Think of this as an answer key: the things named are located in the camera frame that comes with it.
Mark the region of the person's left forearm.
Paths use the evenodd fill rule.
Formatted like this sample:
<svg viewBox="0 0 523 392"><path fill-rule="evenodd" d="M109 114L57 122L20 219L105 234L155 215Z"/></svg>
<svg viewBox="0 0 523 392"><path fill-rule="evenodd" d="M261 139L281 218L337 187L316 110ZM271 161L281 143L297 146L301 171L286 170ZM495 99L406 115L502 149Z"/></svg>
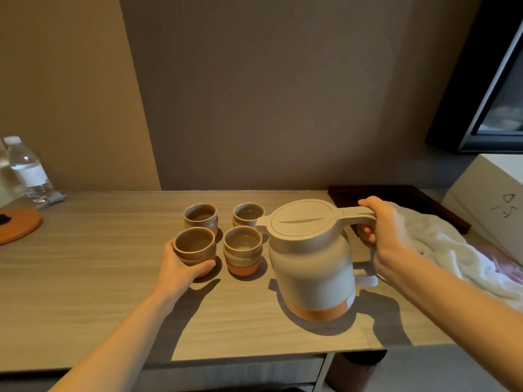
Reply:
<svg viewBox="0 0 523 392"><path fill-rule="evenodd" d="M184 292L155 289L48 392L130 392L161 324Z"/></svg>

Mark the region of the white towel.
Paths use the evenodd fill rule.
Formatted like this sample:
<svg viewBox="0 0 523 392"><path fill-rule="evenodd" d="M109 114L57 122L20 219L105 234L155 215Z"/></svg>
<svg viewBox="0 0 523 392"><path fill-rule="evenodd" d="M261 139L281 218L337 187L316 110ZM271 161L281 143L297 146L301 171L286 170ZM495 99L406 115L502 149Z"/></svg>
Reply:
<svg viewBox="0 0 523 392"><path fill-rule="evenodd" d="M523 265L486 243L467 243L448 222L387 202L404 218L412 246L439 267L523 313Z"/></svg>

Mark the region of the clear plastic water bottle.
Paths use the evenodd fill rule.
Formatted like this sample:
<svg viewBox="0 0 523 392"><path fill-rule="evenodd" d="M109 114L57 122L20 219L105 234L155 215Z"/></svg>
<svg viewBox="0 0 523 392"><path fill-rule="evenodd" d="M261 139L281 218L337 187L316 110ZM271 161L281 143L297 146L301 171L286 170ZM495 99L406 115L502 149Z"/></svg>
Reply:
<svg viewBox="0 0 523 392"><path fill-rule="evenodd" d="M7 136L3 140L10 168L25 187L26 196L34 203L44 203L54 188L40 159L20 137Z"/></svg>

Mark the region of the orange round mat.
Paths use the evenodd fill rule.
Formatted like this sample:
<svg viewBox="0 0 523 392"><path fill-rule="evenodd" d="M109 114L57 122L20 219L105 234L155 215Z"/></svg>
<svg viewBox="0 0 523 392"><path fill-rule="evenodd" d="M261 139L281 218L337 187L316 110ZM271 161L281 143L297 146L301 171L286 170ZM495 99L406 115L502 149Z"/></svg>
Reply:
<svg viewBox="0 0 523 392"><path fill-rule="evenodd" d="M28 236L43 223L43 215L34 209L0 210L0 246Z"/></svg>

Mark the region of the black framed television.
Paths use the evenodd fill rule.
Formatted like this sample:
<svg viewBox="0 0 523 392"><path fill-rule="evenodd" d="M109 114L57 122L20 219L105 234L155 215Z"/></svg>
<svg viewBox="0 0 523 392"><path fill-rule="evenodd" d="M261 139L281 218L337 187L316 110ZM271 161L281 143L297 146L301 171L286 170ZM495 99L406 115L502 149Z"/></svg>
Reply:
<svg viewBox="0 0 523 392"><path fill-rule="evenodd" d="M523 154L523 0L483 0L425 143Z"/></svg>

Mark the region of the person's right forearm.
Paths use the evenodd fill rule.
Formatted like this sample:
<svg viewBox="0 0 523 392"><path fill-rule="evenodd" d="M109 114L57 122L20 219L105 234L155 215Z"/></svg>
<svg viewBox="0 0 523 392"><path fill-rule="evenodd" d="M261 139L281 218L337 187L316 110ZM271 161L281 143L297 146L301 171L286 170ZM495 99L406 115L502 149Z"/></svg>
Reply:
<svg viewBox="0 0 523 392"><path fill-rule="evenodd" d="M411 250L376 254L378 273L511 392L523 392L523 313Z"/></svg>

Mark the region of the white kettle with orange base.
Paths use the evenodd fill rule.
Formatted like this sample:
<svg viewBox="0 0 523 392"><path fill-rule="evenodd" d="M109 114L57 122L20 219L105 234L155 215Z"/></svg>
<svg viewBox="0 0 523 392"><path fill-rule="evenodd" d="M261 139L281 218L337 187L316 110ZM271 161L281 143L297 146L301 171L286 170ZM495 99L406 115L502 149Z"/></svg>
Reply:
<svg viewBox="0 0 523 392"><path fill-rule="evenodd" d="M375 249L354 274L351 245L343 228L375 227L376 214L364 206L338 208L318 199L293 201L259 217L256 229L269 236L269 259L280 294L296 316L331 321L350 309L356 287L375 287Z"/></svg>

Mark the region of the grey ceramic cup orange base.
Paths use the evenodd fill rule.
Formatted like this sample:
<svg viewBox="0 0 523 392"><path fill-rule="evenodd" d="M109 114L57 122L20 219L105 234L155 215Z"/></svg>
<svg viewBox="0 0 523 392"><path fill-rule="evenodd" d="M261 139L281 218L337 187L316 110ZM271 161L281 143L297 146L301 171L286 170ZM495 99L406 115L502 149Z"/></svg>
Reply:
<svg viewBox="0 0 523 392"><path fill-rule="evenodd" d="M180 232L174 237L174 252L186 265L195 265L215 259L217 244L211 230L193 227Z"/></svg>
<svg viewBox="0 0 523 392"><path fill-rule="evenodd" d="M214 237L219 230L219 216L215 206L208 203L193 204L184 211L185 229L205 227L211 230Z"/></svg>
<svg viewBox="0 0 523 392"><path fill-rule="evenodd" d="M265 208L257 203L242 203L233 210L232 224L236 226L256 227L258 218L265 215Z"/></svg>
<svg viewBox="0 0 523 392"><path fill-rule="evenodd" d="M250 277L263 256L262 234L251 226L235 226L223 238L223 253L229 272L235 277Z"/></svg>

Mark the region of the person's right hand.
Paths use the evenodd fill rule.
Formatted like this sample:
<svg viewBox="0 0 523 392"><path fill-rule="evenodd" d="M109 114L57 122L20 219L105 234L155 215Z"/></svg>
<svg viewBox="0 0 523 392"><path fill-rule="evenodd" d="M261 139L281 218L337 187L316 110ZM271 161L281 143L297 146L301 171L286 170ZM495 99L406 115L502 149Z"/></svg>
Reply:
<svg viewBox="0 0 523 392"><path fill-rule="evenodd" d="M415 263L419 253L410 242L404 218L393 206L387 203L387 213L375 215L375 226L359 225L357 235L365 246L376 250L375 268L393 284Z"/></svg>

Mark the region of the person's left hand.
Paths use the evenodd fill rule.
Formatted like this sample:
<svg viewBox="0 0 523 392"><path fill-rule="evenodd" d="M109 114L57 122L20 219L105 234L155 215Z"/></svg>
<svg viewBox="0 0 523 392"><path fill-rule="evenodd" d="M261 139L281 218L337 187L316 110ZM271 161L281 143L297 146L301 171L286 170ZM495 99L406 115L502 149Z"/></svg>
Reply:
<svg viewBox="0 0 523 392"><path fill-rule="evenodd" d="M174 238L164 247L163 261L152 296L158 299L170 312L175 303L186 292L195 278L191 278L189 267L174 252Z"/></svg>

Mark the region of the dark waste bin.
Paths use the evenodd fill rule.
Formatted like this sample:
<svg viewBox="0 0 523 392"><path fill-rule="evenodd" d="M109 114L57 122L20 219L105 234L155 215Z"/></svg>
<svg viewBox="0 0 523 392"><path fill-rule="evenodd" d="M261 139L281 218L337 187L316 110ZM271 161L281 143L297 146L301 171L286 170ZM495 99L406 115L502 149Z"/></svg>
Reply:
<svg viewBox="0 0 523 392"><path fill-rule="evenodd" d="M385 349L336 353L325 383L335 392L364 392L387 353Z"/></svg>

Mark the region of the dark wooden tray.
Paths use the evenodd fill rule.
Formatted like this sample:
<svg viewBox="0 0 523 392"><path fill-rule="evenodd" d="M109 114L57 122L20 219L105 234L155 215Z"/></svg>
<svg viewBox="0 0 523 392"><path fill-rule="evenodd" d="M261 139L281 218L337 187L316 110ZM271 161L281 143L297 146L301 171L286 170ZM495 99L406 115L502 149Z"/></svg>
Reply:
<svg viewBox="0 0 523 392"><path fill-rule="evenodd" d="M422 214L438 216L462 235L471 228L468 222L413 185L331 185L327 193L337 207L357 206L360 199L376 196Z"/></svg>

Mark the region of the small grey holder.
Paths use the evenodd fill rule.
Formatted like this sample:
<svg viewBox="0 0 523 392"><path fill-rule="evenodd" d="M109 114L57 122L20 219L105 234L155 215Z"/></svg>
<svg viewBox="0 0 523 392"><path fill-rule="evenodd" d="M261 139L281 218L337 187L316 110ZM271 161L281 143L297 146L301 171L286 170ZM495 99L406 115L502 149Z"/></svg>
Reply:
<svg viewBox="0 0 523 392"><path fill-rule="evenodd" d="M47 198L44 199L44 202L38 203L35 205L35 210L43 210L50 206L62 203L66 200L67 196L59 191L54 191Z"/></svg>

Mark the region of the white cardboard box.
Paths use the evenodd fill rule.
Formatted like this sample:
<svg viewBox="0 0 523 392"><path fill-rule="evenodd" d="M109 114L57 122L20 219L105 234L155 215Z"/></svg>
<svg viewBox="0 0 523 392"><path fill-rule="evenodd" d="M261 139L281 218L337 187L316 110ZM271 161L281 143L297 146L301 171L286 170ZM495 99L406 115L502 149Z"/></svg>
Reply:
<svg viewBox="0 0 523 392"><path fill-rule="evenodd" d="M478 155L441 204L523 265L523 155Z"/></svg>

